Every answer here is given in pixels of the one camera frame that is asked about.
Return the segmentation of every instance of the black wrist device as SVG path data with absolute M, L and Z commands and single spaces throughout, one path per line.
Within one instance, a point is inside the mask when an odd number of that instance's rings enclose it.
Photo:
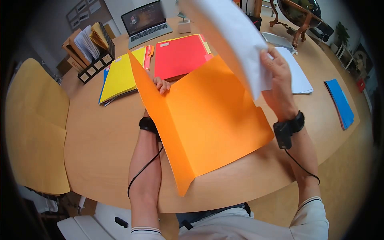
M 273 124 L 273 131 L 279 148 L 290 149 L 292 147 L 291 136 L 303 129 L 304 119 L 303 113 L 299 111 L 294 119 Z
M 152 118 L 143 117 L 139 122 L 140 129 L 152 132 L 156 135 L 157 141 L 161 142 L 159 132 L 157 131 L 156 125 Z

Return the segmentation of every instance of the wooden table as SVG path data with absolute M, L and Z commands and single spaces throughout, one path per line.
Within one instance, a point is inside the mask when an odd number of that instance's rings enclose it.
M 261 31 L 292 39 L 283 26 L 269 27 L 271 17 L 264 17 Z M 173 33 L 144 43 L 198 33 L 192 23 L 192 33 L 177 33 L 178 18 L 168 19 Z M 127 52 L 128 36 L 114 39 L 116 56 Z M 359 115 L 352 97 L 328 57 L 312 40 L 299 44 L 295 59 L 313 86 L 311 95 L 295 95 L 294 99 L 306 118 L 306 127 L 316 147 L 319 164 L 332 155 L 359 124 Z M 151 72 L 154 71 L 154 57 Z M 355 114 L 354 123 L 341 129 L 334 103 L 323 83 L 336 78 Z M 139 120 L 144 112 L 138 93 L 117 99 L 107 107 L 99 106 L 103 85 L 99 73 L 86 85 L 70 70 L 62 87 L 70 96 L 66 124 L 64 156 L 71 189 L 87 198 L 121 208 L 130 208 L 127 196 L 128 169 L 139 133 Z M 277 121 L 262 96 L 255 102 L 261 106 L 272 126 Z M 274 192 L 294 181 L 289 157 L 278 149 L 276 140 L 255 152 L 213 172 L 197 177 L 184 197 L 177 195 L 175 180 L 167 156 L 161 154 L 162 182 L 159 193 L 161 212 L 195 212 L 217 209 L 250 201 Z

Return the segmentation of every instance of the white sleeve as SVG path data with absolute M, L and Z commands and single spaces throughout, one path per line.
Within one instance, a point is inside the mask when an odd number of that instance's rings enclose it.
M 296 212 L 290 226 L 294 240 L 328 239 L 329 222 L 325 217 L 324 204 L 320 197 L 305 200 Z
M 134 227 L 131 230 L 131 240 L 166 240 L 160 229 L 152 227 Z

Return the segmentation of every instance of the yellow chair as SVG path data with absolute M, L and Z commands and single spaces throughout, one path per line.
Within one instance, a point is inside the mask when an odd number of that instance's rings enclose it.
M 64 166 L 65 125 L 70 99 L 34 59 L 27 59 L 10 84 L 5 134 L 15 180 L 47 194 L 70 191 Z

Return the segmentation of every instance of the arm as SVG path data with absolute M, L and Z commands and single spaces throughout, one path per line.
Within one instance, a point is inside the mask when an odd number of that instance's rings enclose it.
M 289 66 L 274 48 L 270 48 L 268 53 L 273 56 L 273 60 L 268 57 L 266 51 L 260 53 L 260 60 L 272 72 L 272 90 L 263 91 L 263 97 L 280 122 L 294 119 L 299 109 L 293 100 Z M 294 133 L 291 141 L 289 154 L 308 172 L 317 175 L 317 156 L 306 128 Z M 318 180 L 307 174 L 293 160 L 290 164 L 299 187 L 299 205 L 310 197 L 320 197 Z
M 161 94 L 170 89 L 170 84 L 154 78 Z M 145 110 L 143 117 L 149 117 Z M 133 177 L 159 152 L 156 135 L 140 130 L 136 147 L 129 166 L 129 183 Z M 129 190 L 132 208 L 132 227 L 152 227 L 159 229 L 157 199 L 161 183 L 160 157 L 149 164 L 134 180 Z

